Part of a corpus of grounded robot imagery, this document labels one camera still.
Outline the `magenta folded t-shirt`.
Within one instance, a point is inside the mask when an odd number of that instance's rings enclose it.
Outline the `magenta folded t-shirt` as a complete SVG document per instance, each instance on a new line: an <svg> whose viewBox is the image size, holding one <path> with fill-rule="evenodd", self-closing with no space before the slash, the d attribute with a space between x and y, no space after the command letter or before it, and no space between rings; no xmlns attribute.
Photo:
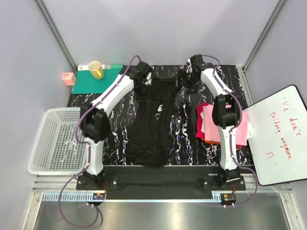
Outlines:
<svg viewBox="0 0 307 230"><path fill-rule="evenodd" d="M219 134L217 126L212 118L213 105L202 103L197 105L197 138L209 141L218 141Z"/></svg>

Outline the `teal book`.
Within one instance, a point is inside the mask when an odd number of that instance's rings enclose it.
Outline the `teal book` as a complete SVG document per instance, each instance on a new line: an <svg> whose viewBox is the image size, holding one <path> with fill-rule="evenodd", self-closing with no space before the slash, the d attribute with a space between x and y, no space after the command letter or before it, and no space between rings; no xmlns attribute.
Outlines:
<svg viewBox="0 0 307 230"><path fill-rule="evenodd" d="M76 82L72 88L72 94L103 93L117 78L123 68L122 64L102 65L104 76L102 79L95 79L90 73L88 66L78 66Z"/></svg>

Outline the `black marbled table mat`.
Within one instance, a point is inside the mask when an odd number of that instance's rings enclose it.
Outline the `black marbled table mat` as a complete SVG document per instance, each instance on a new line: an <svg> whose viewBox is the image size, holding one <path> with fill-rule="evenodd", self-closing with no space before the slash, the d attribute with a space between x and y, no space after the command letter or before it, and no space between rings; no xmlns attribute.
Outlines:
<svg viewBox="0 0 307 230"><path fill-rule="evenodd" d="M178 65L156 65L153 73L159 78L171 78L181 69ZM221 65L217 70L222 81L239 98L242 108L248 104L244 95L239 73L235 65ZM71 94L67 107L80 107L82 104L98 98L99 94ZM197 105L214 102L208 88L199 82L198 93L188 95L183 88L177 94L168 132L167 164L168 165L216 165L220 156L220 145L208 144L196 138ZM132 126L136 117L138 103L134 92L130 92L114 107L109 116L111 132L104 143L104 165L132 165L126 159L129 152L129 141L132 137ZM240 164L251 165L251 154L248 147L236 150Z"/></svg>

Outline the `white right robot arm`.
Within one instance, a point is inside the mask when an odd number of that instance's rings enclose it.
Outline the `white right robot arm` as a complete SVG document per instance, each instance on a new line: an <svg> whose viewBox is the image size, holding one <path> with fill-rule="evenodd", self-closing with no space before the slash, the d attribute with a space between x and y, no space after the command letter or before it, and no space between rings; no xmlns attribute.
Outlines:
<svg viewBox="0 0 307 230"><path fill-rule="evenodd" d="M236 156L236 128L242 121L242 107L233 91L220 79L218 65L206 63L204 55L190 57L183 70L182 86L187 94L198 92L198 82L207 86L215 97L212 119L220 136L221 157L218 172L218 185L230 189L240 180L240 167Z"/></svg>

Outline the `white dry-erase board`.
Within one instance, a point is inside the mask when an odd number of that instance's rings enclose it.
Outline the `white dry-erase board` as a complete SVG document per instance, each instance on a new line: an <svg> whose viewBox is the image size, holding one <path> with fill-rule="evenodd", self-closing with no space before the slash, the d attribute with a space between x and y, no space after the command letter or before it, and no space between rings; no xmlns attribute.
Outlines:
<svg viewBox="0 0 307 230"><path fill-rule="evenodd" d="M307 177L307 107L295 85L245 109L252 126L248 140L262 186Z"/></svg>

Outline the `black printed t-shirt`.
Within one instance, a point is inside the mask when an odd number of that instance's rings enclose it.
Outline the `black printed t-shirt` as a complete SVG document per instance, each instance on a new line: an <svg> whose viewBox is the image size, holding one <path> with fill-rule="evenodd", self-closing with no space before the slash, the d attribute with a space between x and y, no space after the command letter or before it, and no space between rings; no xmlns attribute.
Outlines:
<svg viewBox="0 0 307 230"><path fill-rule="evenodd" d="M129 137L127 160L132 164L151 168L166 164L167 135L180 89L177 77L153 79L148 100L139 102Z"/></svg>

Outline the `white plastic laundry basket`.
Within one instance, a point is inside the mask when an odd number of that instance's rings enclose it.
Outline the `white plastic laundry basket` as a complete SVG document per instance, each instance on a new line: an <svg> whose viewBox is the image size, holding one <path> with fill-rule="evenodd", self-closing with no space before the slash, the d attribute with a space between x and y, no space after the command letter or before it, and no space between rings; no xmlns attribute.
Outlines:
<svg viewBox="0 0 307 230"><path fill-rule="evenodd" d="M74 175L83 170L85 145L75 138L79 118L79 107L46 111L27 165L30 174Z"/></svg>

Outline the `orange folded t-shirt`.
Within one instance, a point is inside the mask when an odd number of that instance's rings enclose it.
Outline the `orange folded t-shirt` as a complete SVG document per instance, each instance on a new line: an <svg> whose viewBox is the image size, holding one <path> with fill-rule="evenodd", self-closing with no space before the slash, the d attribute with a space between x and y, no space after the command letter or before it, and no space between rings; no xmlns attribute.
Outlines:
<svg viewBox="0 0 307 230"><path fill-rule="evenodd" d="M204 140L204 142L207 143L207 144L218 144L218 145L220 145L220 142L216 142L216 141Z"/></svg>

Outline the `yellow paper cup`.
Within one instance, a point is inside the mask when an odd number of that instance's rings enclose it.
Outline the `yellow paper cup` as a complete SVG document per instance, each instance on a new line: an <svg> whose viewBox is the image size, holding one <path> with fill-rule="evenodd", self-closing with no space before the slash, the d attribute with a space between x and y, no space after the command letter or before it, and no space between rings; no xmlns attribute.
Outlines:
<svg viewBox="0 0 307 230"><path fill-rule="evenodd" d="M97 79L100 80L104 76L104 72L102 69L102 65L99 61L92 61L88 64L88 69L91 73L91 75Z"/></svg>

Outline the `light pink folded t-shirt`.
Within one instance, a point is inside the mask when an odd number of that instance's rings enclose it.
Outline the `light pink folded t-shirt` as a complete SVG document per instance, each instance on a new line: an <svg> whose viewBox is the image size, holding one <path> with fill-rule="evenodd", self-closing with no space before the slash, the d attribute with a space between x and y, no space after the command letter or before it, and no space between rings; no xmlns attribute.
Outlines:
<svg viewBox="0 0 307 230"><path fill-rule="evenodd" d="M214 124L212 113L213 105L203 103L198 105L198 115L200 121L197 124L197 138L203 139L206 143L220 144L218 127ZM236 146L241 148L247 145L247 140L252 136L252 125L248 121L248 112L243 111L242 122L236 130Z"/></svg>

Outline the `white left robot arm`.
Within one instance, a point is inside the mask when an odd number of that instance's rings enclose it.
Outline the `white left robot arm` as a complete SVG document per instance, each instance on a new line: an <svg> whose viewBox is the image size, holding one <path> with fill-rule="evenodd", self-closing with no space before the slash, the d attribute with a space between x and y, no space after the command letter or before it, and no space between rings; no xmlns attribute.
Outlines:
<svg viewBox="0 0 307 230"><path fill-rule="evenodd" d="M145 96L151 85L153 67L140 61L136 66L124 67L114 82L97 99L80 108L78 127L85 137L86 165L83 176L94 190L103 186L103 148L105 139L111 132L108 119L114 107L130 91Z"/></svg>

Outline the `pink cube block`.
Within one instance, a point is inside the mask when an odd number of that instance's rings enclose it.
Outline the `pink cube block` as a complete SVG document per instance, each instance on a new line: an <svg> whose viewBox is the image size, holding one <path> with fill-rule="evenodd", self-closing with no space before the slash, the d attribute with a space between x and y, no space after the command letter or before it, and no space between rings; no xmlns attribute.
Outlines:
<svg viewBox="0 0 307 230"><path fill-rule="evenodd" d="M66 86L74 86L76 82L76 77L73 72L63 73L61 79Z"/></svg>

